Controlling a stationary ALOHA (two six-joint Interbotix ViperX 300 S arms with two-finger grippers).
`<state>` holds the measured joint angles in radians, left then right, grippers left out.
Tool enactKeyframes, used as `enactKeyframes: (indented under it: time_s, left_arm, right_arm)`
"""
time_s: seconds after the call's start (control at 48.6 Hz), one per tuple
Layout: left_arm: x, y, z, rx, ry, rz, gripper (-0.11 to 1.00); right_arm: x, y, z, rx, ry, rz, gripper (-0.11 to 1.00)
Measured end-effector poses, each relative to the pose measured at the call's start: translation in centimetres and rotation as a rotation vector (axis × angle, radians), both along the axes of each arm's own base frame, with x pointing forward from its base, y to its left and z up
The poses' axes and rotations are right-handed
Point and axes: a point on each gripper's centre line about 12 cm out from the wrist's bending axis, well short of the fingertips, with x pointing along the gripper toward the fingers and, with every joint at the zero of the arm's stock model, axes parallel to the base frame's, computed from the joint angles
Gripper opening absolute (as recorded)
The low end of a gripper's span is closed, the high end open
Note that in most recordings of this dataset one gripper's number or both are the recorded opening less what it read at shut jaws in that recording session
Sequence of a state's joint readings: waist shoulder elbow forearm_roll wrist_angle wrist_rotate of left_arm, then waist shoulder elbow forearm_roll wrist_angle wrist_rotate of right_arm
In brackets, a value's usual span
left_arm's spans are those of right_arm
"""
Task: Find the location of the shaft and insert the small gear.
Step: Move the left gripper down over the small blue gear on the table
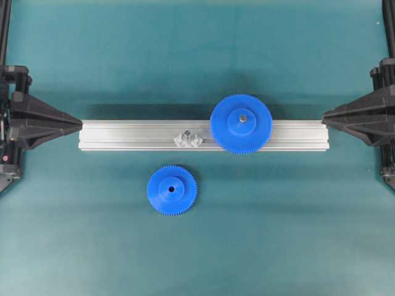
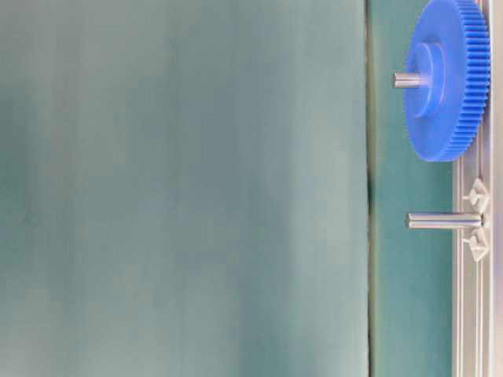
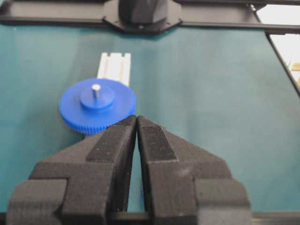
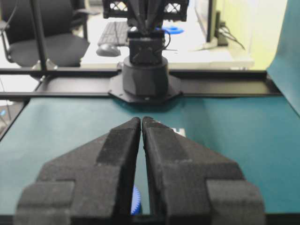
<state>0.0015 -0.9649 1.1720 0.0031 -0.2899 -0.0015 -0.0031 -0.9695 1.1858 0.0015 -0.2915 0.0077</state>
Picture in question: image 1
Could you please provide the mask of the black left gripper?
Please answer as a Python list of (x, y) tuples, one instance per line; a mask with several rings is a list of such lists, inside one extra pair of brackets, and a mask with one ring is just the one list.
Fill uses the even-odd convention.
[[(23, 150), (80, 131), (82, 121), (28, 94), (25, 66), (1, 66), (1, 192), (22, 177)], [(16, 119), (55, 122), (16, 127)]]

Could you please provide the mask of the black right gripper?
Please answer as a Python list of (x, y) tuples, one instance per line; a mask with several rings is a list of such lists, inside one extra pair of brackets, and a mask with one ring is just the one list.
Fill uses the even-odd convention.
[[(380, 175), (386, 185), (394, 188), (394, 58), (383, 59), (370, 71), (370, 76), (373, 92), (325, 112), (322, 120), (327, 127), (358, 138), (368, 146), (379, 146)], [(377, 129), (345, 124), (368, 123), (382, 115), (386, 115), (389, 136)]]

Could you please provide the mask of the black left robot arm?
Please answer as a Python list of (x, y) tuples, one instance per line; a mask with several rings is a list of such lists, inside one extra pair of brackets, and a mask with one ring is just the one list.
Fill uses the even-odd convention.
[(31, 96), (25, 66), (6, 65), (11, 1), (1, 1), (1, 192), (23, 175), (23, 153), (80, 131), (82, 121)]

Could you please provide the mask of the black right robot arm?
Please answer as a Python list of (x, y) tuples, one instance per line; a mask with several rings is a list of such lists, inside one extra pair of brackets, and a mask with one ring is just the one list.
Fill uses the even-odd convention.
[(394, 1), (382, 2), (389, 56), (370, 71), (373, 92), (327, 111), (322, 123), (381, 152), (380, 175), (394, 189)]

